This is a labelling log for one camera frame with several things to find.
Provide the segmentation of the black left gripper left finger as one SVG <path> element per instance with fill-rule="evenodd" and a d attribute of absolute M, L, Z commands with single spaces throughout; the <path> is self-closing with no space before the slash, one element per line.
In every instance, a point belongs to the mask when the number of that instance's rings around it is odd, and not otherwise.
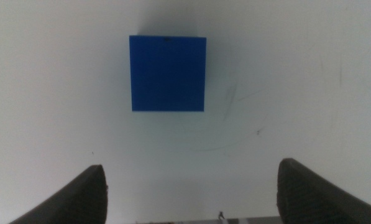
<path fill-rule="evenodd" d="M 105 224 L 108 186 L 102 165 L 92 165 L 41 204 L 15 219 L 16 224 Z"/>

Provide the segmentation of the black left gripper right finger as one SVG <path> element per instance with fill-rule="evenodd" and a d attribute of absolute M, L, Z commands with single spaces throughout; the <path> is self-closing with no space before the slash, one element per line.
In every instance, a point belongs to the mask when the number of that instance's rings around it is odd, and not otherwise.
<path fill-rule="evenodd" d="M 283 223 L 371 224 L 370 204 L 292 158 L 278 168 L 277 207 Z"/>

